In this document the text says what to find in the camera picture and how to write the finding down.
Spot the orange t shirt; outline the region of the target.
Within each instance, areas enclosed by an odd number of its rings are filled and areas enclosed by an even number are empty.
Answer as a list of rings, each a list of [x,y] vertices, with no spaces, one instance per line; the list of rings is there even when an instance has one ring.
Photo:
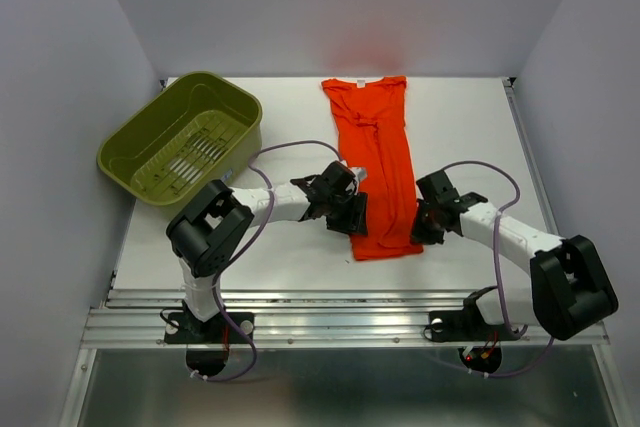
[[[338,130],[338,149],[351,167],[367,177],[368,234],[351,237],[357,261],[416,255],[423,246],[410,240],[417,213],[417,193],[405,131],[404,76],[358,84],[338,79],[321,83]]]

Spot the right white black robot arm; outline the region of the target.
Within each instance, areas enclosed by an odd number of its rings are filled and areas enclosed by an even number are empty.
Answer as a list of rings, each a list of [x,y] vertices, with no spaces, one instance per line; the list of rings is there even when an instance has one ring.
[[[434,342],[515,341],[538,326],[566,341],[613,315],[619,300],[594,243],[562,238],[505,215],[475,192],[460,194],[444,170],[417,182],[421,197],[411,231],[415,244],[441,245],[448,233],[489,248],[530,279],[526,289],[506,289],[502,280],[469,294],[458,310],[429,316]]]

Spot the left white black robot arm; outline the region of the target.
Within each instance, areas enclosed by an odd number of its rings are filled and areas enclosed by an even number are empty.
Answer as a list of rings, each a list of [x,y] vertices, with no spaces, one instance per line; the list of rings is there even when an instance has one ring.
[[[367,194],[360,184],[366,177],[365,168],[334,161],[320,174],[277,186],[236,189],[209,182],[166,228],[185,289],[182,310],[163,318],[167,333],[202,341],[221,333],[221,273],[251,228],[260,234],[269,223],[323,218],[330,231],[365,236]]]

